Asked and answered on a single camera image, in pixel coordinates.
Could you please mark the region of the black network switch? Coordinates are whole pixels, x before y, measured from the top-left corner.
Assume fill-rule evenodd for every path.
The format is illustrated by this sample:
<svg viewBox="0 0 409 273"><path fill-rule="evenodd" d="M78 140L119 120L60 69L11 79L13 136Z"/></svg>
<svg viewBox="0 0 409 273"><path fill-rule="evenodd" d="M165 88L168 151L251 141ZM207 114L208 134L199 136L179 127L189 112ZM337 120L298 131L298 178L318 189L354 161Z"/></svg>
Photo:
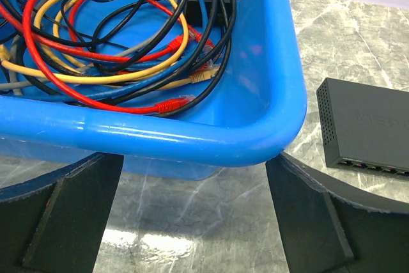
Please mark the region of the black network switch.
<svg viewBox="0 0 409 273"><path fill-rule="evenodd" d="M326 78L316 96L328 168L408 179L408 92Z"/></svg>

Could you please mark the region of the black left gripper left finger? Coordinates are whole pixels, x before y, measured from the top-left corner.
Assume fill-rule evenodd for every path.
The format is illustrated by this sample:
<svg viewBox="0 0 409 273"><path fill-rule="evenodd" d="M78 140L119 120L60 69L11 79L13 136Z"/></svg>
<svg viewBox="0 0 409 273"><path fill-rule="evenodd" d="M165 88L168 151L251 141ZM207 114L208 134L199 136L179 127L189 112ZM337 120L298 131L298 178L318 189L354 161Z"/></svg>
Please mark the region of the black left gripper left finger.
<svg viewBox="0 0 409 273"><path fill-rule="evenodd" d="M92 272L124 158L94 153L1 189L1 272Z"/></svg>

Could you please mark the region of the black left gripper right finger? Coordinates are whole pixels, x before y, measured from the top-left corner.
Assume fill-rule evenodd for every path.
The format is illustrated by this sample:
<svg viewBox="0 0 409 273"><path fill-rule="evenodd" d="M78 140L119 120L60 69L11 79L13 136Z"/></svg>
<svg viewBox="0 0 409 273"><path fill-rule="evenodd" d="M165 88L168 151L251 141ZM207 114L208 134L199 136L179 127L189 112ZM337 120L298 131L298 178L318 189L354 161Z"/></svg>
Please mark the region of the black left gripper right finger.
<svg viewBox="0 0 409 273"><path fill-rule="evenodd" d="M290 272L408 272L408 204L285 153L266 162Z"/></svg>

